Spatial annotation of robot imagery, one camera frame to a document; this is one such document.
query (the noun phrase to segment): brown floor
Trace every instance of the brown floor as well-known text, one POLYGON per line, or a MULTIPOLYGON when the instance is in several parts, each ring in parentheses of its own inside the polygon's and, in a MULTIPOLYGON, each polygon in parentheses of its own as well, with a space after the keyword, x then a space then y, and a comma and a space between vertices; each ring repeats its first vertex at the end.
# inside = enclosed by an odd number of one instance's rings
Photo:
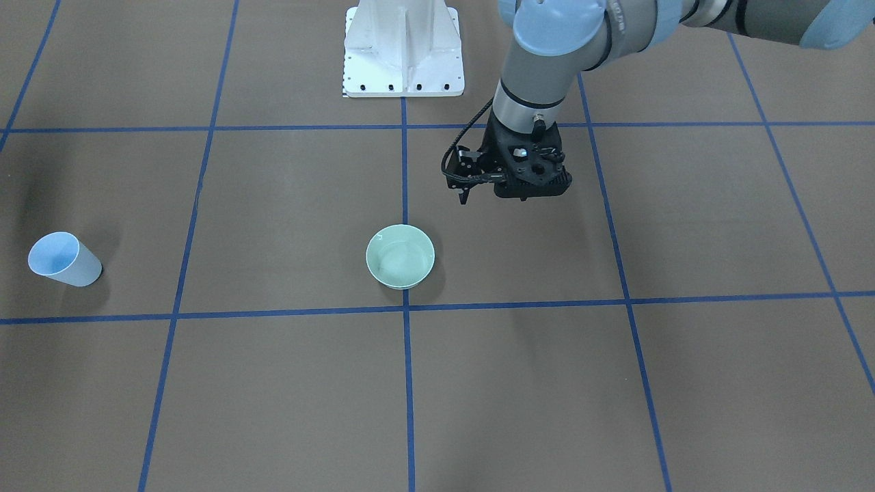
POLYGON ((510 30, 450 2, 463 96, 344 99, 353 4, 0 2, 0 490, 875 490, 875 29, 681 27, 572 85, 568 193, 461 207, 510 30))

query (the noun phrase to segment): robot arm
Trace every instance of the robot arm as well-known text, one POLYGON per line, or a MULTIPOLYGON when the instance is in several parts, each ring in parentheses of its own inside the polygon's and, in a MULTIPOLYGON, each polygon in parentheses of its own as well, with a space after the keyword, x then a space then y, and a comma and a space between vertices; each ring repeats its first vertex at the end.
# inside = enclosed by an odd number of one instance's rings
POLYGON ((441 166, 463 205, 478 184, 521 200, 568 189, 556 117, 581 70, 645 51, 678 24, 835 49, 872 23, 875 0, 499 0, 499 11, 514 39, 482 145, 457 138, 441 166))

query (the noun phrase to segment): blue tape line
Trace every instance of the blue tape line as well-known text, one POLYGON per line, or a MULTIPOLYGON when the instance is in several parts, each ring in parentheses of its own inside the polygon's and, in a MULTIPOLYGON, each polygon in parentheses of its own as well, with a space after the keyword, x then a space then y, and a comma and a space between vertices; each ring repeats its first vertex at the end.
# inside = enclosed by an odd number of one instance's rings
POLYGON ((401 220, 408 221, 407 201, 407 98, 401 98, 401 220))
POLYGON ((21 90, 18 91, 18 98, 15 100, 15 105, 12 107, 12 114, 9 115, 9 121, 6 122, 6 131, 0 137, 0 152, 3 151, 3 148, 6 145, 6 139, 9 137, 10 134, 9 130, 12 128, 12 124, 15 123, 15 118, 16 116, 18 116, 18 111, 21 109, 21 102, 25 98, 27 88, 31 85, 31 79, 33 78, 33 73, 37 70, 39 57, 43 55, 43 50, 46 49, 46 42, 48 42, 49 40, 49 34, 52 33, 54 19, 58 16, 58 8, 60 8, 60 0, 55 0, 55 5, 54 7, 52 7, 52 15, 49 16, 49 22, 45 25, 43 38, 39 41, 37 54, 33 57, 33 62, 31 62, 31 68, 27 71, 27 75, 24 78, 24 83, 21 85, 21 90))
MULTIPOLYGON (((588 123, 559 123, 559 128, 587 128, 588 123)), ((697 127, 697 126, 763 126, 763 122, 602 122, 592 123, 596 128, 638 128, 638 127, 697 127)), ((875 126, 875 121, 835 121, 835 122, 769 122, 771 126, 875 126)), ((400 124, 270 124, 270 125, 224 125, 213 128, 215 131, 300 131, 300 130, 399 130, 400 124)), ((463 123, 421 124, 408 123, 408 130, 460 130, 463 123)), ((486 128, 477 123, 472 128, 486 128)), ((10 135, 16 133, 138 133, 161 131, 209 131, 209 126, 139 126, 139 127, 85 127, 85 128, 13 128, 2 130, 10 135)))
MULTIPOLYGON (((584 89, 584 78, 581 74, 577 74, 577 88, 580 91, 580 100, 584 104, 584 116, 586 122, 591 123, 590 104, 586 99, 586 90, 584 89)), ((638 336, 638 324, 635 321, 635 313, 632 308, 632 299, 629 296, 629 286, 626 281, 626 270, 623 268, 623 258, 620 254, 620 242, 617 240, 617 229, 614 227, 613 214, 611 212, 611 202, 608 200, 607 186, 605 184, 605 175, 602 172, 601 158, 599 157, 599 146, 596 143, 595 129, 590 124, 587 128, 590 136, 590 145, 592 146, 592 158, 596 166, 596 174, 598 175, 598 187, 601 189, 602 201, 605 204, 605 216, 607 217, 608 229, 611 232, 611 243, 613 245, 613 255, 617 262, 617 272, 619 274, 619 284, 623 289, 623 300, 626 305, 626 316, 629 318, 629 328, 632 330, 632 341, 635 346, 635 356, 638 359, 638 370, 641 373, 641 385, 644 387, 644 398, 647 400, 647 413, 650 415, 650 425, 653 428, 654 443, 656 445, 656 453, 659 455, 660 470, 662 471, 662 481, 664 482, 666 492, 672 492, 671 478, 669 476, 669 464, 666 461, 665 450, 662 445, 662 434, 659 430, 659 419, 656 417, 656 407, 654 405, 653 393, 650 390, 650 379, 648 378, 647 365, 644 363, 644 352, 641 350, 641 340, 638 336)))
POLYGON ((594 128, 637 128, 637 127, 678 127, 678 126, 762 126, 760 122, 629 122, 592 123, 594 128))
POLYGON ((740 294, 728 296, 691 296, 680 298, 630 299, 632 304, 698 304, 709 302, 739 302, 757 300, 830 299, 832 292, 796 292, 787 294, 740 294))
POLYGON ((484 302, 467 304, 430 304, 411 306, 411 311, 472 311, 478 309, 531 309, 537 307, 623 306, 624 299, 558 300, 528 302, 484 302))
POLYGON ((228 318, 269 318, 278 316, 322 316, 326 314, 400 313, 401 306, 324 307, 304 309, 269 309, 263 311, 214 311, 179 313, 179 320, 222 320, 228 318))
POLYGON ((838 297, 842 297, 842 298, 871 298, 871 297, 875 297, 875 291, 845 291, 845 292, 839 292, 838 297))
POLYGON ((408 492, 417 489, 416 444, 413 420, 413 359, 410 353, 410 290, 403 293, 404 311, 404 382, 407 398, 407 487, 408 492))
POLYGON ((259 130, 398 130, 400 124, 266 124, 266 125, 224 125, 215 127, 216 131, 259 131, 259 130))
POLYGON ((149 131, 208 131, 208 126, 110 126, 105 128, 16 128, 10 133, 140 133, 149 131))
POLYGON ((47 325, 53 323, 105 323, 108 321, 167 321, 172 320, 172 314, 108 314, 97 316, 54 316, 44 318, 6 318, 0 320, 3 325, 47 325))
POLYGON ((853 345, 854 347, 854 351, 857 352, 857 358, 860 361, 860 365, 862 366, 863 372, 866 375, 866 380, 869 382, 869 388, 872 394, 875 394, 875 379, 872 378, 872 371, 869 369, 869 363, 866 362, 866 357, 863 354, 863 349, 860 347, 859 341, 857 340, 857 334, 854 333, 854 328, 851 326, 851 321, 848 320, 848 316, 844 311, 844 306, 842 305, 842 300, 838 295, 836 284, 833 282, 832 275, 830 275, 830 269, 827 268, 826 261, 823 259, 823 253, 821 252, 820 245, 818 245, 817 239, 815 238, 814 230, 811 228, 809 218, 805 214, 805 209, 802 207, 802 201, 799 199, 799 194, 796 192, 796 187, 793 184, 793 180, 790 179, 790 171, 787 168, 787 164, 784 162, 783 155, 781 155, 781 148, 779 148, 778 141, 775 139, 772 132, 772 127, 766 119, 766 112, 763 111, 762 104, 760 104, 760 99, 757 96, 756 89, 753 87, 753 81, 751 80, 750 74, 747 72, 745 62, 741 59, 741 52, 739 51, 739 47, 735 44, 735 39, 730 33, 727 32, 726 37, 729 39, 732 50, 735 52, 735 58, 738 61, 738 66, 741 68, 741 73, 745 76, 747 88, 749 88, 751 91, 753 103, 756 105, 757 111, 759 111, 759 117, 762 119, 763 124, 765 125, 769 141, 772 142, 774 155, 778 159, 778 165, 780 165, 780 170, 784 174, 784 180, 787 182, 787 187, 790 189, 790 194, 793 196, 793 202, 796 205, 796 210, 799 212, 799 216, 802 218, 802 224, 805 226, 805 231, 808 233, 808 238, 811 241, 811 246, 814 248, 815 254, 817 256, 817 262, 821 265, 823 276, 826 278, 827 285, 829 285, 829 291, 832 293, 833 299, 836 302, 836 308, 838 309, 838 312, 842 317, 844 329, 848 332, 848 337, 850 338, 851 345, 853 345))
POLYGON ((769 126, 875 126, 872 122, 768 122, 769 126))
MULTIPOLYGON (((200 173, 198 176, 197 189, 194 192, 194 203, 192 204, 192 217, 188 224, 188 234, 185 239, 185 251, 182 256, 182 265, 179 268, 179 280, 177 282, 176 297, 173 301, 173 315, 179 314, 179 308, 182 304, 182 292, 186 285, 186 273, 188 271, 188 260, 192 252, 192 242, 194 239, 194 229, 198 220, 198 201, 200 200, 200 192, 204 186, 204 175, 207 172, 207 163, 210 158, 210 149, 213 145, 213 134, 216 124, 216 118, 219 115, 219 104, 221 103, 221 90, 225 83, 225 72, 228 70, 228 58, 231 55, 231 43, 234 40, 234 28, 237 23, 237 11, 240 7, 240 0, 234 0, 234 8, 231 10, 231 23, 227 29, 227 40, 225 42, 225 53, 222 57, 221 69, 219 71, 219 82, 216 84, 216 94, 213 99, 213 114, 210 117, 210 130, 206 134, 206 144, 204 145, 204 157, 200 162, 200 173)), ((164 348, 164 360, 161 362, 161 376, 158 378, 158 387, 155 394, 155 406, 152 409, 152 421, 149 426, 149 437, 146 440, 146 449, 143 454, 143 468, 140 472, 140 483, 138 492, 144 492, 146 489, 146 481, 149 478, 149 465, 152 457, 152 447, 155 443, 155 434, 158 431, 158 416, 161 413, 161 401, 164 398, 165 382, 167 379, 167 368, 170 365, 171 352, 173 350, 173 337, 176 333, 177 319, 173 318, 170 322, 170 327, 167 330, 167 344, 164 348)))
MULTIPOLYGON (((410 123, 407 125, 408 130, 461 130, 466 127, 465 123, 436 123, 422 124, 410 123)), ((485 123, 475 123, 471 128, 486 128, 485 123)))
MULTIPOLYGON (((875 298, 875 291, 839 292, 843 298, 875 298)), ((633 305, 659 304, 700 304, 711 302, 752 302, 762 300, 793 300, 793 299, 830 299, 832 292, 788 292, 778 294, 738 294, 723 296, 689 296, 677 298, 630 298, 633 305)), ((590 307, 590 306, 623 306, 625 299, 586 299, 586 300, 556 300, 556 301, 519 301, 519 302, 484 302, 467 304, 430 304, 412 305, 412 312, 426 311, 476 311, 483 309, 532 309, 552 307, 590 307)), ((401 313, 403 306, 363 306, 363 307, 314 307, 299 309, 268 309, 258 311, 205 311, 192 313, 156 313, 156 314, 111 314, 97 316, 58 316, 44 318, 5 318, 0 319, 0 326, 9 325, 44 325, 63 323, 101 323, 110 321, 148 321, 148 320, 221 320, 226 318, 265 318, 282 316, 321 316, 327 314, 370 314, 370 313, 401 313)))
POLYGON ((152 419, 149 423, 149 435, 146 437, 146 450, 143 453, 143 467, 140 469, 140 482, 136 490, 144 492, 149 478, 149 466, 152 462, 152 449, 155 446, 155 434, 158 432, 158 417, 161 414, 161 402, 164 400, 164 388, 167 383, 167 369, 170 367, 170 356, 173 350, 173 337, 176 336, 176 320, 171 320, 167 329, 167 342, 164 344, 164 357, 161 359, 161 374, 158 376, 158 387, 155 391, 155 404, 152 405, 152 419))

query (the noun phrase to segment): black cable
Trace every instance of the black cable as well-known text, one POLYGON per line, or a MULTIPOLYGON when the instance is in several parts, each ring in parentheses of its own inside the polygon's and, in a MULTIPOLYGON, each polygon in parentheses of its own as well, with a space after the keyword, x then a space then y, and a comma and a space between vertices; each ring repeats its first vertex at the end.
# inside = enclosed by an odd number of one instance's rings
POLYGON ((480 117, 483 116, 483 114, 486 113, 487 110, 489 110, 489 108, 491 106, 492 106, 492 99, 490 99, 486 103, 486 105, 483 106, 483 108, 481 108, 480 111, 477 112, 477 115, 475 115, 474 118, 471 118, 471 121, 468 122, 468 124, 465 125, 464 128, 462 128, 462 131, 460 131, 458 133, 458 135, 456 136, 456 139, 452 141, 452 144, 450 144, 450 148, 447 149, 446 152, 444 153, 444 158, 442 158, 440 161, 440 172, 444 176, 446 176, 447 178, 456 180, 460 183, 480 183, 480 184, 482 184, 482 183, 488 182, 487 180, 477 179, 477 178, 469 178, 467 176, 459 176, 458 174, 453 174, 451 172, 448 172, 446 170, 446 159, 448 159, 450 157, 450 155, 452 154, 452 152, 456 149, 456 145, 459 143, 459 141, 462 139, 462 137, 465 136, 465 134, 471 129, 471 127, 474 126, 474 124, 477 122, 477 120, 479 120, 480 117))

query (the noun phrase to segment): paper cup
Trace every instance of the paper cup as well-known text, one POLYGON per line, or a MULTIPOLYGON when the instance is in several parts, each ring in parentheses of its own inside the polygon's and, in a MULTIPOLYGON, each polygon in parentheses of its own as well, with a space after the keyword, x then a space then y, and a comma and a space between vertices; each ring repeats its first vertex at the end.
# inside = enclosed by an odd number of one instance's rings
POLYGON ((68 232, 43 236, 27 255, 27 265, 38 275, 76 287, 91 285, 103 271, 101 261, 68 232))

